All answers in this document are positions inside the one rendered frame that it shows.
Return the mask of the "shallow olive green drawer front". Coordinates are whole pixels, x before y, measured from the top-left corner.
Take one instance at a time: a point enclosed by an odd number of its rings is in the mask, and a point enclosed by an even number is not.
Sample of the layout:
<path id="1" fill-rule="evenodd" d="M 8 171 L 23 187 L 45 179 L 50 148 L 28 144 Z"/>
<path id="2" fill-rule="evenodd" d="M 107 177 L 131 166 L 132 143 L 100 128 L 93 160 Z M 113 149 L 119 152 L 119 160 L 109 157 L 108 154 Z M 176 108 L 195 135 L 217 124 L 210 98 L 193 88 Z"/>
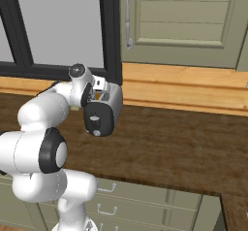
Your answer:
<path id="1" fill-rule="evenodd" d="M 174 189 L 166 189 L 124 181 L 111 181 L 100 178 L 97 178 L 97 182 L 98 187 L 101 188 L 111 188 L 112 183 L 116 183 L 116 188 L 112 193 L 98 191 L 100 194 L 135 199 L 142 202 L 165 204 L 189 210 L 196 210 L 202 199 L 200 194 Z"/>

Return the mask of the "deep olive green drawer front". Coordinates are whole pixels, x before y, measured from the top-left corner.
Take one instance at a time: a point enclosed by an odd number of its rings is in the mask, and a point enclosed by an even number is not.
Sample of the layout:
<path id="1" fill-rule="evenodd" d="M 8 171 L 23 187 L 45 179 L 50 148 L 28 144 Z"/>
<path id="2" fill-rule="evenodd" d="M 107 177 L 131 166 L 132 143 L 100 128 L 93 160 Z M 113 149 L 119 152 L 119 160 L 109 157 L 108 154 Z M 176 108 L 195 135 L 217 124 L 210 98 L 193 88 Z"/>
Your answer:
<path id="1" fill-rule="evenodd" d="M 101 210 L 104 212 L 111 213 L 113 207 L 116 206 L 118 208 L 116 215 L 98 214 L 97 204 L 99 203 L 102 205 Z M 177 231 L 193 231 L 196 219 L 196 212 L 194 210 L 162 207 L 100 195 L 87 202 L 85 207 L 89 215 Z"/>

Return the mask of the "black and silver toaster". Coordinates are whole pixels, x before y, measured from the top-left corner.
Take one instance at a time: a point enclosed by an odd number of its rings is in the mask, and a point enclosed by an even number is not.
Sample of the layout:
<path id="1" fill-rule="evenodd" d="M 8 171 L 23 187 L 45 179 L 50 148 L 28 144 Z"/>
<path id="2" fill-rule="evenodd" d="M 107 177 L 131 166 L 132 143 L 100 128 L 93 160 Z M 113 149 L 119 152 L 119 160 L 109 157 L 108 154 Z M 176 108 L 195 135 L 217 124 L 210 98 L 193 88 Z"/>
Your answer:
<path id="1" fill-rule="evenodd" d="M 123 105 L 122 89 L 110 82 L 109 91 L 97 91 L 97 98 L 83 108 L 86 131 L 96 137 L 109 136 L 116 125 Z"/>

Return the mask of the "orange bread slice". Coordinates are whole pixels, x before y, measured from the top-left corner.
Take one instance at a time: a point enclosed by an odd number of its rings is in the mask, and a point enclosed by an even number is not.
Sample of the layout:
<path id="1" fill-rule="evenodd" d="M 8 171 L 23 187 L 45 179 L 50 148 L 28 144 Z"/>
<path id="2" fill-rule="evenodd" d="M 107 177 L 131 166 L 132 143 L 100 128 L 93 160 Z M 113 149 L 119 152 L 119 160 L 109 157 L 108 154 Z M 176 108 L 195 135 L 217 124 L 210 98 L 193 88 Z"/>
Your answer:
<path id="1" fill-rule="evenodd" d="M 98 100 L 98 101 L 108 101 L 109 94 L 107 92 L 104 92 L 104 91 L 95 91 L 94 92 L 94 98 L 95 98 L 95 100 Z"/>

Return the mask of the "black window frame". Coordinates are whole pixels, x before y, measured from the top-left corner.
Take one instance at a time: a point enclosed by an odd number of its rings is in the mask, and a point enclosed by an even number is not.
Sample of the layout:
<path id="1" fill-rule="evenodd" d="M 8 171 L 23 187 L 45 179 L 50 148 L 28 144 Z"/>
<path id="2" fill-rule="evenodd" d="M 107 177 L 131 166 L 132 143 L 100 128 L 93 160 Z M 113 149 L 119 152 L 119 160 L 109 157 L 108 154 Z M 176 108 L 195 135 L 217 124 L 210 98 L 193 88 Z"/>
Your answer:
<path id="1" fill-rule="evenodd" d="M 0 0 L 0 76 L 67 81 L 76 63 L 122 84 L 119 0 Z"/>

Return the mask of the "olive green cupboard door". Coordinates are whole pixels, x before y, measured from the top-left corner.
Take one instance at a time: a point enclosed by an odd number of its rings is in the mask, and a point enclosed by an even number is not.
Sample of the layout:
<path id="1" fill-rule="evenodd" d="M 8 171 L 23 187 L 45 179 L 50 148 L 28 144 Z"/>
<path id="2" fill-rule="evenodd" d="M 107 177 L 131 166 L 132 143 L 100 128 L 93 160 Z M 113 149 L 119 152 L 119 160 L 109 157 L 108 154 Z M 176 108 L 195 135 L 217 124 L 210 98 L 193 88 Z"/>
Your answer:
<path id="1" fill-rule="evenodd" d="M 121 4 L 122 60 L 233 69 L 248 24 L 248 0 L 132 0 L 126 48 Z"/>

